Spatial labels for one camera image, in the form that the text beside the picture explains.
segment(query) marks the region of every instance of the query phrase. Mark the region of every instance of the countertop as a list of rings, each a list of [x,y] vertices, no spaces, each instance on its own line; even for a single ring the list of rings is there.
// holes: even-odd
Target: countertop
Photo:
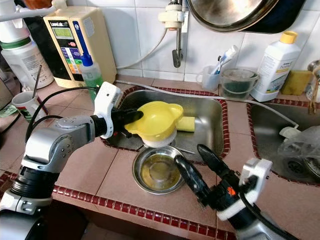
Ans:
[[[154,87],[201,91],[193,82],[118,76],[118,80],[142,83]],[[116,84],[123,91],[132,85]],[[62,87],[55,82],[40,89],[44,99]],[[278,96],[305,101],[303,96]],[[86,90],[71,91],[52,98],[46,104],[49,113],[63,117],[92,115],[94,106]],[[255,157],[247,105],[227,101],[230,141],[229,154],[223,159],[235,171]],[[2,119],[0,131],[14,116]],[[52,124],[49,119],[40,127]],[[0,149],[0,176],[17,173],[24,152],[24,136],[28,123],[21,117],[3,136]],[[137,152],[105,146],[100,138],[76,150],[61,172],[54,199],[108,214],[150,228],[189,239],[234,239],[234,229],[227,221],[220,221],[216,211],[202,209],[187,185],[166,195],[153,195],[141,190],[132,176],[132,163]],[[206,166],[197,165],[209,186],[217,183],[217,176]],[[320,235],[320,188],[280,178],[271,173],[257,205],[281,227],[300,239],[316,240]]]

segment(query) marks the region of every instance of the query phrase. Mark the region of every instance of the red grout trim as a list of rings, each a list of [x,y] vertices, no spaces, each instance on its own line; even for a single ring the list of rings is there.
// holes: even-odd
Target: red grout trim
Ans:
[[[4,174],[0,176],[0,187],[6,181],[13,181],[16,177],[17,175],[14,173],[11,173],[8,171],[4,172]],[[53,189],[53,194],[63,195],[65,197],[87,202],[88,204],[99,205],[105,208],[113,209],[115,211],[136,215],[140,218],[149,219],[151,221],[171,225],[173,227],[191,231],[200,235],[209,236],[212,238],[214,238],[216,235],[216,228],[214,227],[202,225],[200,223],[185,220],[176,216],[171,216],[171,215],[161,213],[161,212],[156,212],[150,209],[133,206],[120,201],[114,201],[111,199],[99,197],[96,195],[92,195],[82,191],[77,191],[77,190],[66,188],[63,186],[55,185]],[[236,239],[234,233],[232,232],[227,232],[225,230],[218,229],[217,233],[218,233],[218,236],[222,237],[222,238],[219,238],[221,240]]]
[[[217,94],[215,94],[213,92],[209,92],[209,91],[195,91],[195,90],[167,88],[167,87],[155,87],[155,88],[160,89],[160,90],[173,92],[173,93],[184,93],[184,94],[191,94],[191,95],[215,96],[215,97],[218,96]],[[145,90],[145,89],[146,88],[141,87],[141,86],[133,86],[133,87],[125,90],[123,92],[123,96],[122,96],[119,104],[121,105],[123,103],[124,99],[127,97],[128,94],[133,93],[135,91],[139,91],[139,90]],[[229,122],[228,122],[228,103],[225,100],[221,100],[221,99],[217,99],[217,101],[220,103],[221,108],[222,108],[222,132],[223,132],[224,146],[223,146],[223,150],[222,150],[222,153],[220,155],[220,158],[223,159],[229,154],[229,152],[231,150],[231,148],[230,148],[230,138],[229,138],[229,133],[230,132],[229,132]],[[100,138],[100,139],[104,143],[104,145],[107,146],[107,147],[114,148],[114,149],[119,149],[119,150],[126,150],[126,151],[130,151],[130,152],[134,152],[134,153],[138,153],[139,152],[139,150],[113,146],[106,139],[103,139],[103,138]],[[198,163],[198,162],[192,162],[192,163],[198,164],[198,165],[206,165],[205,163]]]
[[[308,107],[308,102],[306,102],[306,101],[295,101],[295,100],[286,100],[286,99],[278,99],[278,98],[273,99],[273,100],[269,101],[268,103],[290,105],[290,106],[299,106],[299,107],[304,107],[304,108]],[[250,135],[251,135],[252,148],[253,148],[254,155],[258,159],[261,159],[261,157],[259,156],[259,153],[258,153],[256,134],[255,134],[255,131],[254,131],[254,124],[253,124],[252,116],[251,116],[251,108],[252,108],[252,105],[247,103],[246,104],[246,112],[247,112],[247,115],[248,115],[248,118],[249,118],[248,124],[249,124],[250,132],[251,132]],[[284,176],[279,175],[277,172],[275,172],[273,170],[271,172],[273,174],[275,174],[278,178],[287,180],[288,182],[291,182],[291,183],[294,183],[294,184],[308,185],[308,186],[312,186],[312,187],[316,187],[316,188],[320,187],[318,184],[312,184],[312,183],[305,182],[305,181],[290,180],[290,179],[288,179],[288,178],[286,178]]]

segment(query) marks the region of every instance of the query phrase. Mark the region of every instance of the sink basin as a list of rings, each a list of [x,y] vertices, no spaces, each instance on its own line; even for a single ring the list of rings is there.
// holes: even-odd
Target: sink basin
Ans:
[[[203,161],[198,154],[197,144],[205,144],[218,156],[224,150],[224,131],[222,124],[222,106],[219,101],[205,98],[192,98],[170,95],[152,90],[136,90],[129,93],[123,99],[120,109],[137,109],[152,101],[163,101],[169,104],[179,104],[184,109],[184,116],[195,117],[195,131],[178,131],[172,146],[176,147],[182,154],[194,163],[202,164]],[[129,150],[139,150],[144,146],[138,135],[126,138],[118,134],[108,139],[112,146]]]
[[[319,110],[317,114],[309,115],[307,107],[273,103],[266,103],[266,105],[298,123],[300,131],[320,125]],[[279,135],[279,132],[284,127],[293,127],[292,124],[257,105],[251,107],[251,117],[258,154],[261,158],[273,162],[272,170],[276,174],[291,181],[320,183],[320,178],[309,170],[303,159],[278,155],[278,147],[285,139]]]

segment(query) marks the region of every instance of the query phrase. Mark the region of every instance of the green dish soap bottle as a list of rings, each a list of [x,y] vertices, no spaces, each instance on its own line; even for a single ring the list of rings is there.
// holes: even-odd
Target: green dish soap bottle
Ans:
[[[81,56],[81,60],[82,65],[80,67],[80,70],[85,85],[87,87],[100,87],[104,80],[102,79],[99,64],[93,62],[90,54],[88,54],[87,52],[83,53],[83,55]],[[89,92],[92,102],[95,103],[97,94],[93,90],[89,90]]]

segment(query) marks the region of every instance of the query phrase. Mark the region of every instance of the white mug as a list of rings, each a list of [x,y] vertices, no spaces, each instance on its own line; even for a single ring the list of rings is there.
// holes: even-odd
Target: white mug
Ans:
[[[195,77],[196,82],[200,84],[204,90],[214,91],[219,86],[220,74],[212,74],[214,69],[214,66],[206,66],[202,72]]]
[[[33,91],[24,91],[12,99],[12,104],[18,109],[20,114],[25,118],[25,120],[30,123],[31,118],[35,114],[36,109],[39,107],[41,100],[37,94],[32,98]],[[48,110],[45,106],[37,114],[35,120],[39,120],[44,116],[48,115]]]

